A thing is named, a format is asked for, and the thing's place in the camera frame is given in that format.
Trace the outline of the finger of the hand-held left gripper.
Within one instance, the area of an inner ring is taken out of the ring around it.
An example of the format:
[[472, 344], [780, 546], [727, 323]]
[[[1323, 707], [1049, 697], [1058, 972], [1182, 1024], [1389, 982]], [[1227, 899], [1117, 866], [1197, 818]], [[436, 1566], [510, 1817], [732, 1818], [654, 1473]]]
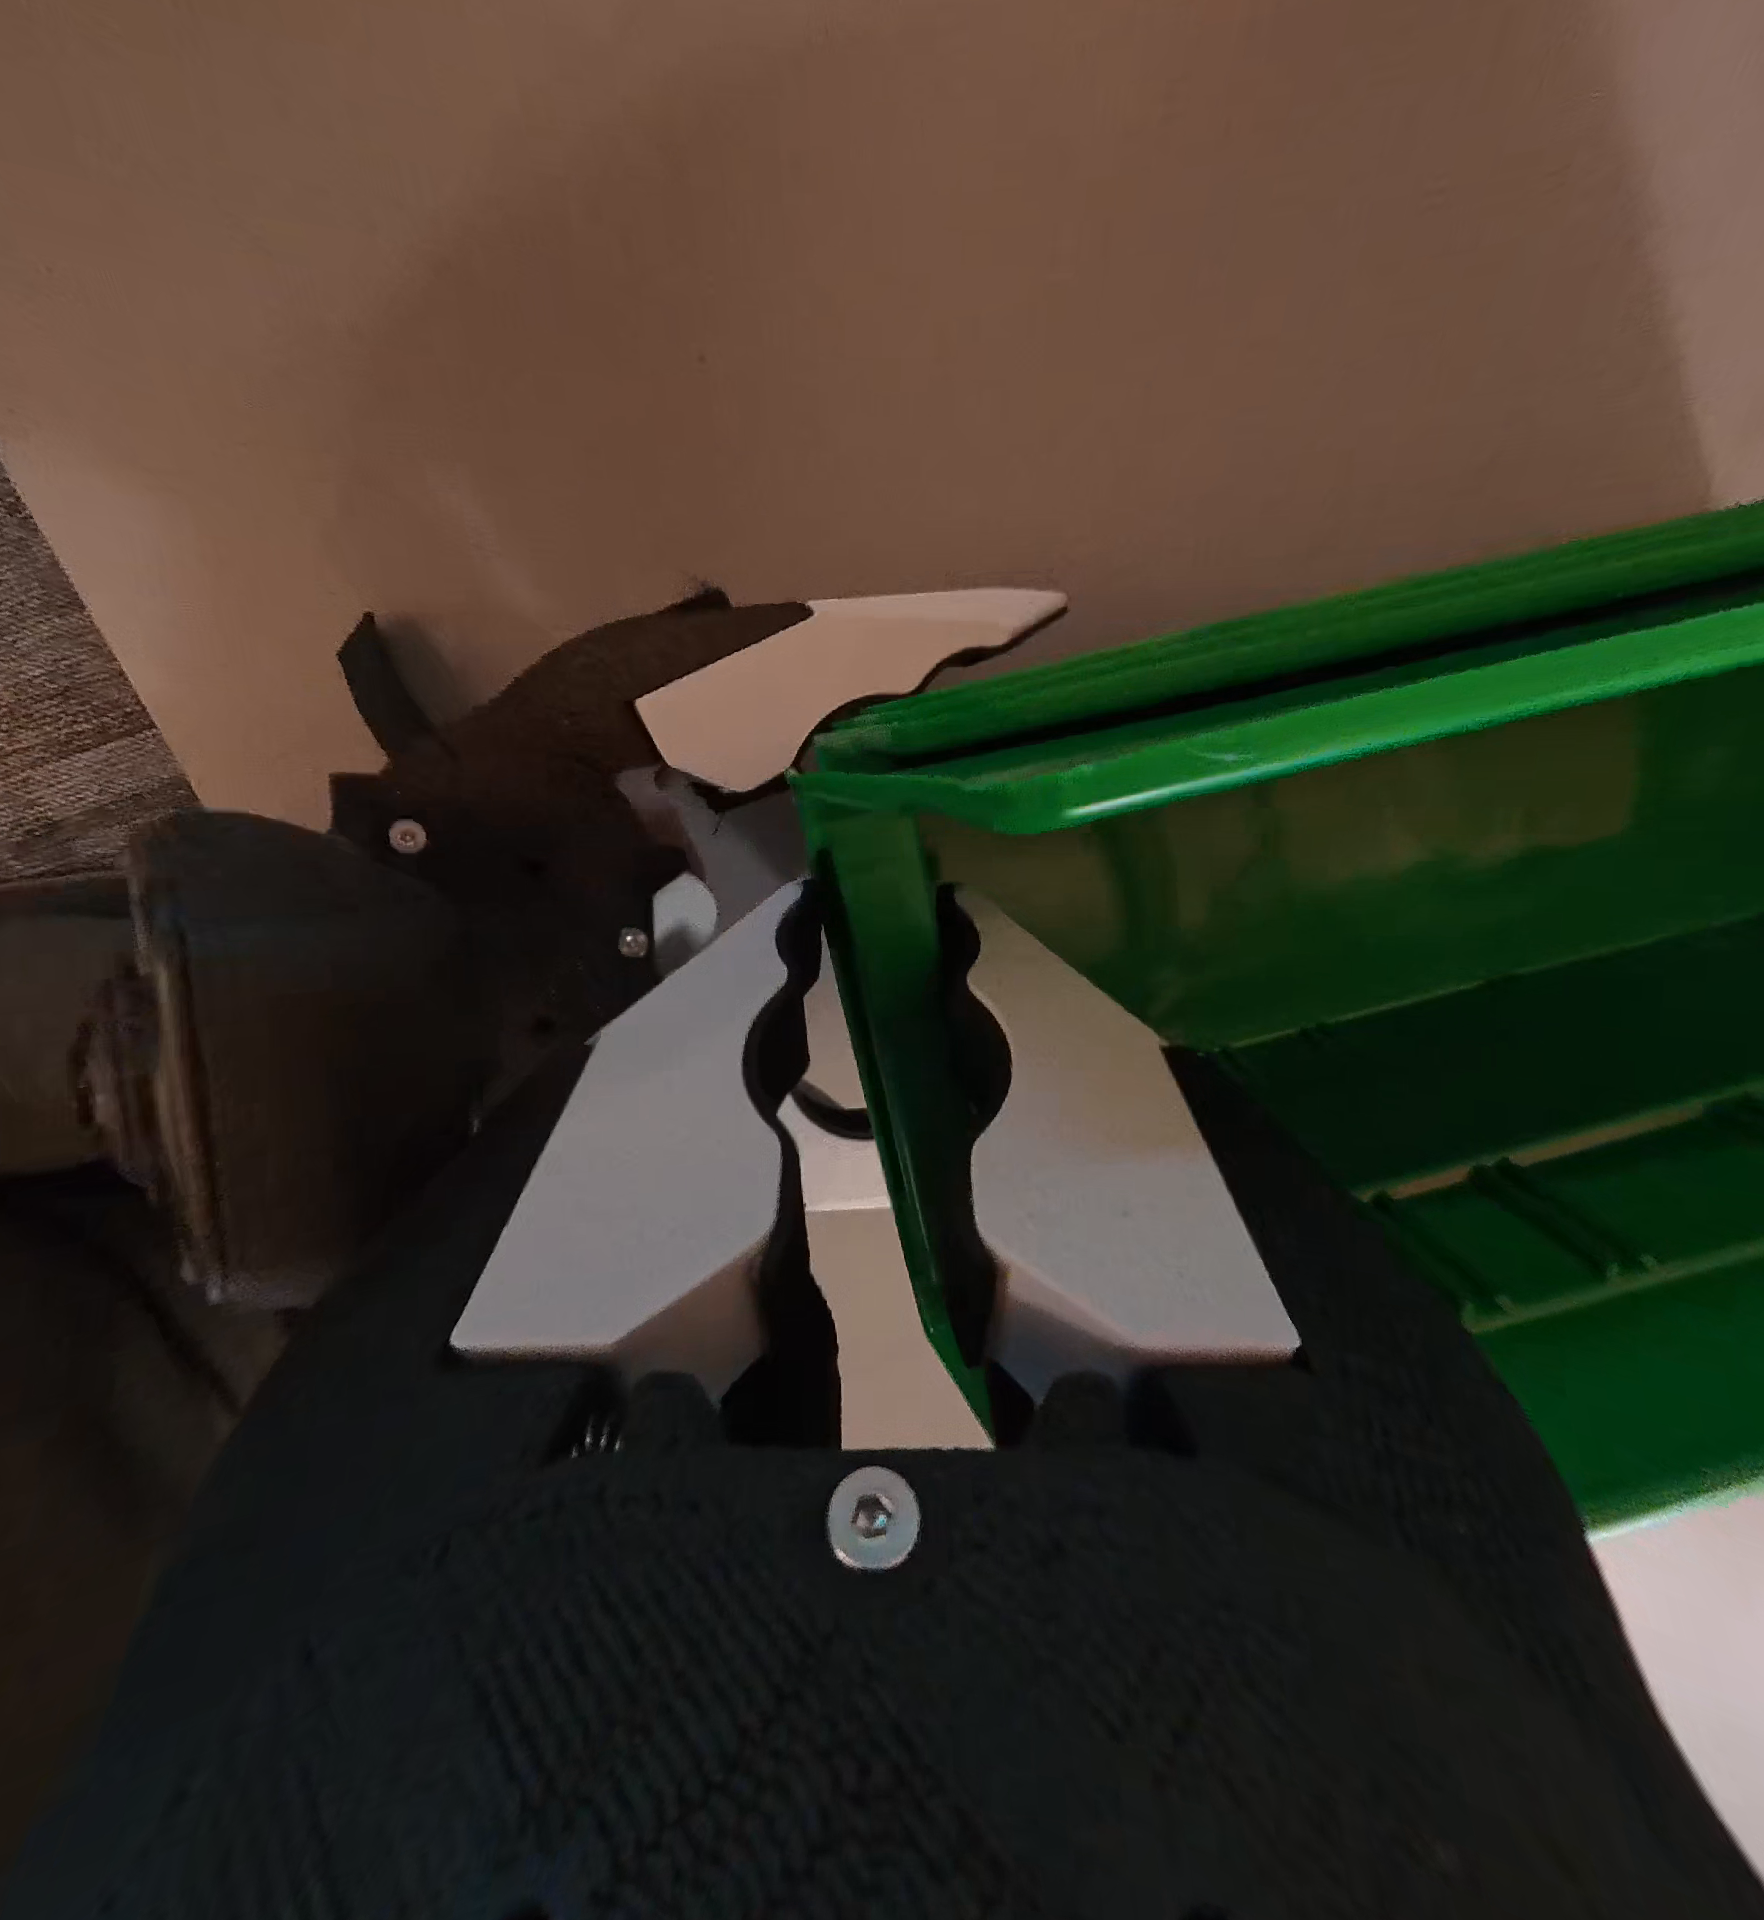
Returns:
[[1058, 588], [950, 588], [810, 600], [774, 636], [643, 694], [660, 760], [724, 793], [782, 777], [836, 710], [910, 695], [964, 656], [993, 656], [1069, 609]]
[[671, 973], [798, 878], [808, 855], [787, 785], [712, 800], [681, 772], [652, 774], [654, 833], [683, 857], [652, 899], [654, 969]]

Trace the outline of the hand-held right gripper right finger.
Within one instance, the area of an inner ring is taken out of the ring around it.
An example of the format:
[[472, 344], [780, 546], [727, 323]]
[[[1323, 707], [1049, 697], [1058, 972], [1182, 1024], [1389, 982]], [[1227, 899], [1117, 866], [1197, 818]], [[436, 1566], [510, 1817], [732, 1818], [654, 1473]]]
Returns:
[[974, 888], [938, 889], [938, 1070], [944, 1304], [994, 1444], [1069, 1377], [1297, 1352], [1165, 1043]]

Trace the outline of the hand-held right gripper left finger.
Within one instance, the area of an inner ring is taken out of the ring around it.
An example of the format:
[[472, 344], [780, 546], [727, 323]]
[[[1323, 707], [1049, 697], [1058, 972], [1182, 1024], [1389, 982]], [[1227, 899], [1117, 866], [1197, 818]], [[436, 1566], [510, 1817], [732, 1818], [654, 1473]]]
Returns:
[[837, 1444], [831, 1311], [782, 1110], [812, 1055], [822, 924], [805, 878], [590, 1043], [450, 1333], [468, 1361], [695, 1378], [752, 1444]]

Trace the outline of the green plastic bin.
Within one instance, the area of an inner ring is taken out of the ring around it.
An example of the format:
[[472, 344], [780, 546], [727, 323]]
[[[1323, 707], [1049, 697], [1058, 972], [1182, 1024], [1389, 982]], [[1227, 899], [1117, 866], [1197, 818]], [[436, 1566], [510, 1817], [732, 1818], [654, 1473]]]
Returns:
[[1430, 571], [873, 704], [819, 772], [890, 774], [1490, 647], [1764, 603], [1764, 499]]
[[1764, 603], [797, 786], [971, 1414], [944, 885], [1250, 1086], [1456, 1307], [1591, 1528], [1764, 1487]]

